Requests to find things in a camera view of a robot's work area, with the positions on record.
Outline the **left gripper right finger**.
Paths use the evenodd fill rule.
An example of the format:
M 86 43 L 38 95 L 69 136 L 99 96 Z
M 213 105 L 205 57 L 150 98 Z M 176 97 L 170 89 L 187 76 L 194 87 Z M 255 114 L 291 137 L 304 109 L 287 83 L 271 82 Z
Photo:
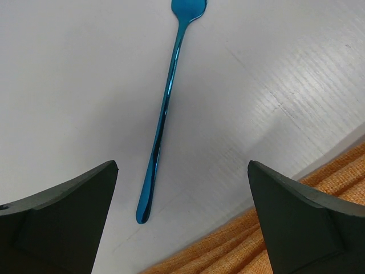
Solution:
M 248 178 L 274 273 L 364 273 L 364 206 L 253 160 Z

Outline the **blue metal fork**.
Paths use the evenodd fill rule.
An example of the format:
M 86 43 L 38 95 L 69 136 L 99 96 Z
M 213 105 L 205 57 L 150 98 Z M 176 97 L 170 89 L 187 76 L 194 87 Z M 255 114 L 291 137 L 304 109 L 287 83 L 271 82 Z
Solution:
M 138 224 L 144 224 L 148 221 L 155 189 L 157 170 L 159 166 L 159 157 L 165 121 L 167 118 L 169 101 L 175 78 L 177 62 L 183 43 L 183 38 L 188 26 L 195 20 L 202 17 L 208 1 L 206 0 L 173 0 L 171 2 L 171 10 L 178 21 L 178 28 L 174 47 L 172 50 L 171 61 L 169 65 L 167 81 L 165 85 L 164 95 L 161 104 L 161 110 L 156 127 L 156 134 L 145 173 L 145 179 L 141 189 L 139 202 L 136 209 L 136 221 Z

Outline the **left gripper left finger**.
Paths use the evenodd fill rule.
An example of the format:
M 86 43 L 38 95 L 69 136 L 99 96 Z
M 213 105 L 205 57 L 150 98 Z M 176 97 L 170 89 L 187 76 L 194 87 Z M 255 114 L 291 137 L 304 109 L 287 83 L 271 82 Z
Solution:
M 1 205 L 1 273 L 91 273 L 117 174 L 110 160 Z

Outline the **orange cloth placemat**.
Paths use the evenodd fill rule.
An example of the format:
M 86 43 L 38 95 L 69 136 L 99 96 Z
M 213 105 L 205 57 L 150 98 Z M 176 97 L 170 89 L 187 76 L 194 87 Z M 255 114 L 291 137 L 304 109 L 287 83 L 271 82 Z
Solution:
M 315 170 L 301 183 L 364 204 L 364 143 Z M 226 223 L 145 273 L 272 273 L 257 212 Z

